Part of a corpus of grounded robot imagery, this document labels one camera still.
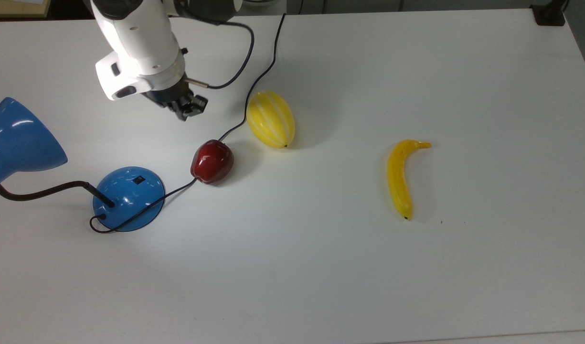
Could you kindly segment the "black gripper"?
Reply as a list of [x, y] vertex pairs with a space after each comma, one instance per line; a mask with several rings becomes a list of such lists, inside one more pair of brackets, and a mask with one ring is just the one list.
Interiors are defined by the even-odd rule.
[[203, 96], [194, 95], [187, 81], [184, 80], [179, 80], [172, 87], [163, 90], [142, 92], [142, 96], [162, 108], [174, 111], [182, 121], [190, 116], [202, 114], [209, 102]]

